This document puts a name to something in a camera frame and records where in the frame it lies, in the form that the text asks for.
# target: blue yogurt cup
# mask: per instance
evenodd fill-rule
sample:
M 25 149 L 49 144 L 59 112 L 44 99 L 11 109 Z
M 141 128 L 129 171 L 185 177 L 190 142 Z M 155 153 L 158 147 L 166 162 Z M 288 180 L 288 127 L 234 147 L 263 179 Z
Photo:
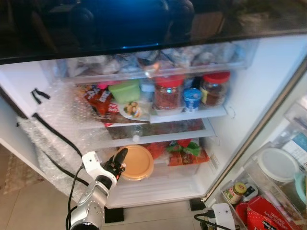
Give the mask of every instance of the blue yogurt cup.
M 183 99 L 186 104 L 186 112 L 194 112 L 198 110 L 201 101 L 201 91 L 198 89 L 188 89 L 183 93 Z

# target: tiled floor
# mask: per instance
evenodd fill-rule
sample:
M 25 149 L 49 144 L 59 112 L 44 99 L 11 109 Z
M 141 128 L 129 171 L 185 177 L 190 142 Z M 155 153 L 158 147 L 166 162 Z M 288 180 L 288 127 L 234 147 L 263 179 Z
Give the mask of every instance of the tiled floor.
M 0 186 L 8 159 L 0 151 Z M 64 230 L 67 200 L 46 181 L 7 195 L 0 189 L 0 230 Z M 124 215 L 124 222 L 105 224 L 103 230 L 200 230 L 188 201 L 127 208 Z

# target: open refrigerator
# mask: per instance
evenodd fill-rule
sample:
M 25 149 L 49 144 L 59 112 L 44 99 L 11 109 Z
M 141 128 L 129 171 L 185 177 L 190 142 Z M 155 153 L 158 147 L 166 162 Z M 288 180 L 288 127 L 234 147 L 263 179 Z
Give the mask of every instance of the open refrigerator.
M 207 162 L 169 167 L 165 160 L 157 160 L 149 178 L 137 182 L 120 179 L 108 198 L 107 207 L 135 207 L 192 198 L 203 198 L 210 207 L 216 202 L 227 202 L 223 191 L 233 182 L 243 181 L 254 183 L 260 193 L 269 189 L 278 202 L 285 201 L 292 208 L 290 212 L 297 214 L 291 227 L 306 228 L 303 213 L 255 161 L 257 151 L 273 145 L 290 124 L 283 118 L 286 110 L 307 92 L 306 38 L 294 35 L 235 43 L 240 49 L 227 63 L 165 68 L 158 72 L 142 70 L 97 74 L 88 69 L 72 76 L 67 71 L 67 60 L 2 65 L 0 86 L 11 106 L 1 98 L 0 143 L 67 193 L 71 178 L 58 176 L 49 170 L 54 165 L 46 156 L 54 157 L 58 164 L 72 173 L 77 171 L 81 158 L 72 145 L 59 138 L 58 133 L 77 146 L 81 154 L 95 150 L 102 159 L 113 153 L 115 147 L 200 138 L 209 157 Z M 105 128 L 78 102 L 76 104 L 75 94 L 71 91 L 75 85 L 104 81 L 154 79 L 178 74 L 194 77 L 225 70 L 231 71 L 231 78 L 222 106 L 203 108 L 190 114 L 181 112 L 158 116 L 153 113 L 149 124 L 127 123 Z M 34 89 L 47 93 L 51 98 L 38 94 L 36 98 L 41 104 L 37 103 L 31 93 Z M 21 112 L 23 118 L 17 119 L 16 111 Z M 37 115 L 51 128 L 41 127 Z M 134 138 L 139 129 L 143 131 Z M 259 177 L 254 177 L 255 172 L 260 173 L 263 180 L 258 181 Z M 88 179 L 85 173 L 81 173 L 80 177 Z M 77 192 L 82 189 L 82 184 L 76 186 Z M 231 208 L 237 224 L 245 228 L 234 207 Z

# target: jar of pickle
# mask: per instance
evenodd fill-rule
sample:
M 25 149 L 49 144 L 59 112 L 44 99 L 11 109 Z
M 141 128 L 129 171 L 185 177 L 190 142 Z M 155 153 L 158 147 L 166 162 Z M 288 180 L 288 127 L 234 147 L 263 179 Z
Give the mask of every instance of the jar of pickle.
M 207 108 L 218 107 L 224 103 L 229 78 L 229 71 L 203 75 L 201 82 L 201 101 Z
M 155 81 L 154 105 L 158 109 L 182 106 L 183 76 L 159 77 Z

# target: bubble wrap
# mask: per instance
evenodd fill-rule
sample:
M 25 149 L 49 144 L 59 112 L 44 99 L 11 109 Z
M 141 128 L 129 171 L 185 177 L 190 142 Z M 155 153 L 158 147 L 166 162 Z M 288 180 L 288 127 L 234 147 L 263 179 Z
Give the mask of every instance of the bubble wrap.
M 111 140 L 111 136 L 102 123 L 92 118 L 92 108 L 83 99 L 83 96 L 78 94 L 74 85 L 59 81 L 45 92 L 50 95 L 50 100 L 42 100 L 37 113 L 50 126 L 75 144 L 82 155 L 97 150 L 99 147 L 102 148 L 102 141 Z M 18 122 L 32 142 L 35 143 L 38 162 L 47 179 L 61 192 L 69 195 L 72 178 L 60 171 L 45 153 L 58 165 L 73 174 L 82 164 L 81 157 L 76 150 L 53 134 L 36 118 L 18 118 Z M 106 161 L 116 153 L 116 149 L 101 149 L 97 153 L 101 161 Z M 85 170 L 81 170 L 78 177 L 87 182 L 93 180 Z M 77 181 L 73 200 L 78 201 L 85 189 L 85 186 Z

